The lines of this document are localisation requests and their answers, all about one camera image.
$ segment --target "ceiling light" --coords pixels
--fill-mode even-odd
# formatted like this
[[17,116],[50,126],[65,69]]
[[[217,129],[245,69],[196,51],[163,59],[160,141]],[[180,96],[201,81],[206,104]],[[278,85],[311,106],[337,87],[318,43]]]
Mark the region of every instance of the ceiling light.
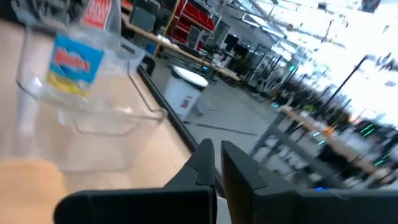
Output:
[[267,32],[267,33],[274,34],[274,35],[277,36],[277,37],[285,38],[285,35],[284,35],[284,34],[281,34],[281,33],[278,33],[278,32],[276,32],[276,31],[267,29],[267,28],[265,28],[265,27],[262,27],[261,29],[262,29],[263,31]]

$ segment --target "gray floor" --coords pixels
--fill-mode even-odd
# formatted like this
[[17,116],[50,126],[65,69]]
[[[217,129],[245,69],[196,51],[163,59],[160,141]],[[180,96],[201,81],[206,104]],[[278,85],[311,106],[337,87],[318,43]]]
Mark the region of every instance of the gray floor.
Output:
[[[152,80],[157,88],[163,92],[167,80],[171,76],[167,66],[168,61],[156,58],[156,67],[152,74]],[[202,101],[208,111],[203,116],[190,113],[186,118],[186,127],[192,136],[200,142],[202,139],[210,138],[215,144],[216,168],[221,171],[220,146],[222,140],[228,140],[239,146],[245,152],[249,152],[259,136],[268,128],[277,116],[274,108],[270,107],[268,101],[262,103],[250,97],[248,93],[239,89],[231,88],[223,81],[215,85],[210,84],[202,94]],[[314,153],[317,147],[309,139],[304,139],[300,144]],[[266,153],[262,150],[257,156],[261,160]],[[267,167],[278,169],[283,174],[291,170],[278,158],[272,158]]]

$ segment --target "black chair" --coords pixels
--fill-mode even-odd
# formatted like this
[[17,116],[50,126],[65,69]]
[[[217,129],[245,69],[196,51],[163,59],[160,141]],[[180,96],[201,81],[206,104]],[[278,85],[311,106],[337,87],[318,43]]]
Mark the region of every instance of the black chair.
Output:
[[142,59],[141,65],[146,65],[145,72],[148,74],[148,76],[152,76],[152,72],[155,70],[154,59],[145,56],[144,59]]

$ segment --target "table leg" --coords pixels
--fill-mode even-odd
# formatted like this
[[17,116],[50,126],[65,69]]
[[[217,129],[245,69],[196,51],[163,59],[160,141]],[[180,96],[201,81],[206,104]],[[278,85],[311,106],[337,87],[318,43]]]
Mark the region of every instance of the table leg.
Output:
[[266,146],[266,140],[269,139],[269,137],[272,135],[272,130],[274,128],[278,128],[278,125],[283,121],[284,118],[285,118],[285,114],[283,114],[283,113],[278,114],[276,119],[272,122],[272,124],[269,126],[267,131],[261,136],[260,140],[258,140],[256,145],[253,147],[253,149],[249,153],[249,156],[251,158],[253,158],[254,155],[257,154],[257,152],[260,150],[260,148]]

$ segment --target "metal frame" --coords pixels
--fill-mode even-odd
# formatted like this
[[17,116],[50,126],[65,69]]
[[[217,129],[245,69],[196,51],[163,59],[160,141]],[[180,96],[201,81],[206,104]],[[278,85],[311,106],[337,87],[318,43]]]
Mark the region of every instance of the metal frame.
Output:
[[326,177],[326,181],[336,188],[339,189],[347,189],[348,187],[344,184],[343,179],[339,178],[332,168],[328,165],[316,160],[310,154],[308,154],[302,147],[300,147],[296,142],[293,142],[289,139],[288,133],[283,133],[278,129],[278,125],[284,120],[286,117],[283,112],[280,112],[276,119],[269,126],[268,130],[260,137],[260,140],[253,147],[249,156],[253,158],[262,147],[266,147],[266,140],[268,140],[271,136],[277,139],[277,143],[271,147],[271,151],[262,159],[262,163],[267,162],[271,156],[276,155],[279,152],[279,147],[283,144],[287,145],[291,150],[294,151],[298,156],[300,156],[304,161],[306,161],[309,166],[314,169],[317,174],[320,174],[323,177]]

